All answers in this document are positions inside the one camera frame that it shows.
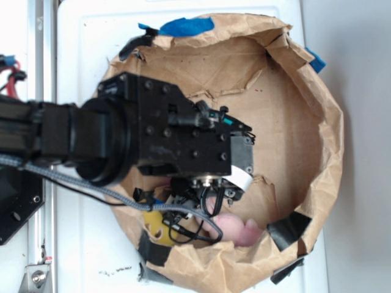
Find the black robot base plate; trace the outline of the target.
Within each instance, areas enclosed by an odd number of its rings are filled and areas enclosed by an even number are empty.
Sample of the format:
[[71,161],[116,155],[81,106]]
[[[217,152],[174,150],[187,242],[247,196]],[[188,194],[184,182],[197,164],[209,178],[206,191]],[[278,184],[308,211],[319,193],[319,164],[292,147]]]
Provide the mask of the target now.
[[41,177],[2,166],[1,245],[8,243],[44,202]]

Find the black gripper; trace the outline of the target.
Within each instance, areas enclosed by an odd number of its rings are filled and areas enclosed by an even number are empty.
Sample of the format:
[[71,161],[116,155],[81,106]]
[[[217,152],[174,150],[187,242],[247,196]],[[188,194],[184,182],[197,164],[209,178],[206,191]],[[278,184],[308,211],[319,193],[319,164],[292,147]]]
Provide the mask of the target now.
[[174,84],[122,73],[101,82],[97,101],[108,115],[108,167],[120,181],[132,167],[172,178],[174,194],[198,203],[210,193],[238,201],[252,182],[250,126],[188,100]]

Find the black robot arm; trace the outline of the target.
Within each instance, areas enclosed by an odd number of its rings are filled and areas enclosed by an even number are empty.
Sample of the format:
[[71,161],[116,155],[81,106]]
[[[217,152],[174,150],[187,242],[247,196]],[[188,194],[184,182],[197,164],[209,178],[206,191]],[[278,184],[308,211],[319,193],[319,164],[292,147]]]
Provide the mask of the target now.
[[19,166],[67,165],[94,186],[131,168],[170,177],[193,200],[207,189],[239,200],[253,180],[254,137],[228,109],[193,103],[177,85],[122,73],[81,107],[1,96],[1,152]]

